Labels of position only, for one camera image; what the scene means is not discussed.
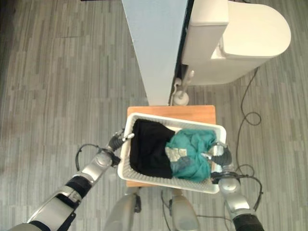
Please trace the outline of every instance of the black cloth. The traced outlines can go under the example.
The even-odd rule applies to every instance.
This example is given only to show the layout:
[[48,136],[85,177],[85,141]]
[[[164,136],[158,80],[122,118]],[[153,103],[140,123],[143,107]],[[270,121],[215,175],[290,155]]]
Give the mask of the black cloth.
[[147,176],[172,178],[165,145],[175,132],[160,123],[137,119],[133,133],[135,136],[131,140],[130,166]]

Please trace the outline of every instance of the white toilet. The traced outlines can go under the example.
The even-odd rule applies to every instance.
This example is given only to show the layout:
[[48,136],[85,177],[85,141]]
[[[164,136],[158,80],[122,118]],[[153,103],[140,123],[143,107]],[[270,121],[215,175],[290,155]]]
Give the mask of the white toilet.
[[283,53],[291,41],[284,17],[260,4],[195,0],[182,53],[191,85],[232,82]]

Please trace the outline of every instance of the toilet tank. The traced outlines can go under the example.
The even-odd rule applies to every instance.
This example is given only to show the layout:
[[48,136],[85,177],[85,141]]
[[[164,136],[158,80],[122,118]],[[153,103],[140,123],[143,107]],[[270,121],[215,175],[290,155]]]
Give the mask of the toilet tank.
[[194,0],[182,63],[192,65],[209,60],[228,22],[227,0]]

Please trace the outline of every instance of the wooden table top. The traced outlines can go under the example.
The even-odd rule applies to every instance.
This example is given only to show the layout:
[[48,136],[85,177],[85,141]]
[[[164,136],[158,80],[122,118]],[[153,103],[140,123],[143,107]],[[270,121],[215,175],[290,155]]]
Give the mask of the wooden table top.
[[[216,124],[216,112],[215,106],[213,105],[129,107],[127,109],[127,116],[134,112]],[[145,184],[129,180],[126,181],[126,185],[128,187],[155,186],[153,184]]]

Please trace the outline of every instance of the teal cloth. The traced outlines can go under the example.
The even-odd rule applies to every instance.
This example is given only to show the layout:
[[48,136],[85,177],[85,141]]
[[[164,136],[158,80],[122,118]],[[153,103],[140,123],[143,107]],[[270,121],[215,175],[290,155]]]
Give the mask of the teal cloth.
[[212,130],[182,129],[166,143],[166,147],[172,149],[186,149],[190,161],[184,167],[175,167],[177,162],[171,162],[172,175],[180,179],[201,182],[210,177],[211,167],[209,162],[201,155],[212,147],[216,140],[216,134]]

